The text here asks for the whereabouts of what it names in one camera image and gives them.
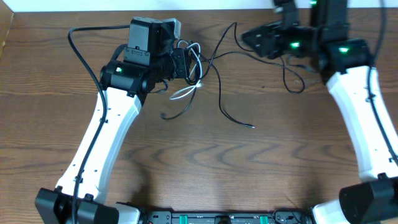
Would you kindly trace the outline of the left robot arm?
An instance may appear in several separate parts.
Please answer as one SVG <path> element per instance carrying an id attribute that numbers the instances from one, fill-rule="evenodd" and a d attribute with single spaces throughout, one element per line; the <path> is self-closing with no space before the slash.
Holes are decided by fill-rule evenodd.
<path id="1" fill-rule="evenodd" d="M 174 43 L 180 22 L 134 17 L 128 42 L 94 77 L 93 117 L 68 169 L 53 190 L 40 189 L 35 207 L 44 223 L 143 223 L 138 208 L 105 204 L 109 180 L 126 133 L 157 83 L 187 78 L 191 59 Z"/>

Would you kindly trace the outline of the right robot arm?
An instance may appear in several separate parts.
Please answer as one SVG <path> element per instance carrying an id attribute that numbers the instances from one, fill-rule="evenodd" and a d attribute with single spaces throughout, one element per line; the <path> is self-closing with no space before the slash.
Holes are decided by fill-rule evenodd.
<path id="1" fill-rule="evenodd" d="M 363 39 L 349 37 L 346 0 L 310 3 L 308 27 L 293 1 L 275 1 L 282 19 L 242 34 L 260 57 L 308 57 L 338 105 L 349 132 L 360 183 L 314 206 L 303 223 L 379 223 L 397 216 L 397 133 L 385 106 L 375 61 Z"/>

